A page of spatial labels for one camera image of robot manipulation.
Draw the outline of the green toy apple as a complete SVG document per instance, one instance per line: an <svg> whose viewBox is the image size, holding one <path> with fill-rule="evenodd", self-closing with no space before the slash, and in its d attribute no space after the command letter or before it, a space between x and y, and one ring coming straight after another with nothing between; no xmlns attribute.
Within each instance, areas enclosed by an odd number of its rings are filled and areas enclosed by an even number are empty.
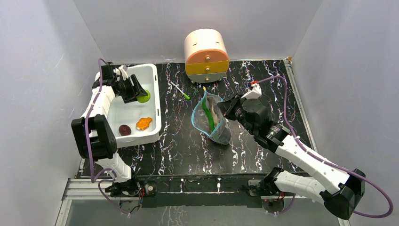
<svg viewBox="0 0 399 226"><path fill-rule="evenodd" d="M146 95L145 96L138 96L136 99L139 103L146 103L151 99L151 93L148 90L145 90Z"/></svg>

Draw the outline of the grey toy fish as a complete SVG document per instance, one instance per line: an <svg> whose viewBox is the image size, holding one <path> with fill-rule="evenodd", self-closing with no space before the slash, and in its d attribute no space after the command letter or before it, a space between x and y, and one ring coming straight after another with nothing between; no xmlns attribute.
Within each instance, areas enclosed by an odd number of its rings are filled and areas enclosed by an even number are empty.
<svg viewBox="0 0 399 226"><path fill-rule="evenodd" d="M208 103L209 103L209 106L210 106L210 112L211 112L211 115L212 115L212 118L213 118L213 121L214 121L214 127L217 127L219 122L220 122L220 117L218 115L218 110L219 109L217 107L217 103L211 97L208 97L207 100L208 100Z"/></svg>

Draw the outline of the clear zip top bag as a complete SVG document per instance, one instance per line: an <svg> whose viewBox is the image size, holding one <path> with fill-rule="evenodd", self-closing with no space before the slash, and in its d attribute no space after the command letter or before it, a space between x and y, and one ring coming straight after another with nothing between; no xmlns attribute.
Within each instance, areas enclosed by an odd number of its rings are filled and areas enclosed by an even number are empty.
<svg viewBox="0 0 399 226"><path fill-rule="evenodd" d="M228 145L231 140L231 132L227 127L226 118L217 106L218 103L223 102L223 99L208 92L205 87L203 90L203 97L192 112L192 125L211 141L220 145Z"/></svg>

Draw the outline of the green toy chili pepper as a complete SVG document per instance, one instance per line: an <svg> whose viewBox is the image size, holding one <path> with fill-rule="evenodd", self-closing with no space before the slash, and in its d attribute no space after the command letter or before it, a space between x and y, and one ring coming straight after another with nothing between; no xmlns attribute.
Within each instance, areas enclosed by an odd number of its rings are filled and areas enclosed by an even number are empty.
<svg viewBox="0 0 399 226"><path fill-rule="evenodd" d="M207 107L207 100L204 99L202 101L201 105L202 105L202 109L204 110L204 112L205 112L205 114L207 116L208 123L209 123L209 129L210 129L211 132L213 132L214 129L215 129L215 123L214 123L214 119L213 119L212 113L211 113L210 109Z"/></svg>

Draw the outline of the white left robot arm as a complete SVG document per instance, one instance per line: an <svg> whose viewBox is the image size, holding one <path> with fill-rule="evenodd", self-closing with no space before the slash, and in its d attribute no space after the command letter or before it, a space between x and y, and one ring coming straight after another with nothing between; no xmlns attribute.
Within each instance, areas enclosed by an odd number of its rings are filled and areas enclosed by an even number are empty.
<svg viewBox="0 0 399 226"><path fill-rule="evenodd" d="M128 74L126 66L100 65L90 103L83 115L72 121L71 127L80 156L89 162L91 181L99 177L94 173L94 164L98 163L116 182L123 182L122 190L127 195L135 196L141 184L132 178L131 168L117 153L116 137L107 120L111 103L117 97L125 104L146 103L151 95L134 74Z"/></svg>

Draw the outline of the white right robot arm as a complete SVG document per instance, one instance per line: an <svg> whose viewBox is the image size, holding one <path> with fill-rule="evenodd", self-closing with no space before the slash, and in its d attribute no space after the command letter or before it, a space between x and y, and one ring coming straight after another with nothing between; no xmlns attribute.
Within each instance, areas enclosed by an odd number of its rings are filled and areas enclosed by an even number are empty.
<svg viewBox="0 0 399 226"><path fill-rule="evenodd" d="M244 99L236 95L217 104L223 116L238 121L263 148L288 159L307 177L275 167L258 184L248 185L254 195L293 193L319 202L334 216L348 220L365 192L365 177L359 169L350 172L332 167L322 157L291 135L288 128L268 117L268 109L259 99Z"/></svg>

